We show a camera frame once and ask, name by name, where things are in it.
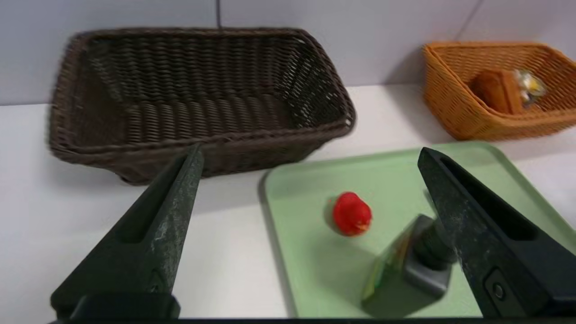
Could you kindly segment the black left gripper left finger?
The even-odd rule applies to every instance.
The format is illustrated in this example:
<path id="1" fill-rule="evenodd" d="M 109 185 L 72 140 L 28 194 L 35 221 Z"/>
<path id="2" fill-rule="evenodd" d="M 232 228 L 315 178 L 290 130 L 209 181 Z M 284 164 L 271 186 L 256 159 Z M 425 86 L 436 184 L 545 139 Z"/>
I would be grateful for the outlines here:
<path id="1" fill-rule="evenodd" d="M 177 156 L 50 297 L 58 318 L 177 318 L 172 294 L 202 177 L 199 145 Z"/>

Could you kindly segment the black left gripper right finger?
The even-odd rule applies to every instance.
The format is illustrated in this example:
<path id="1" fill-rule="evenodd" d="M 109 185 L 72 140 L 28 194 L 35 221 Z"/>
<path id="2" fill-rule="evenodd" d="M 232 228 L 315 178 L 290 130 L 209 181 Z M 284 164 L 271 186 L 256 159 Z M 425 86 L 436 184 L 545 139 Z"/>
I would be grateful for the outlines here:
<path id="1" fill-rule="evenodd" d="M 486 318 L 575 316 L 575 255 L 455 160 L 422 148 L 418 168 L 437 211 L 420 252 L 451 249 Z"/>

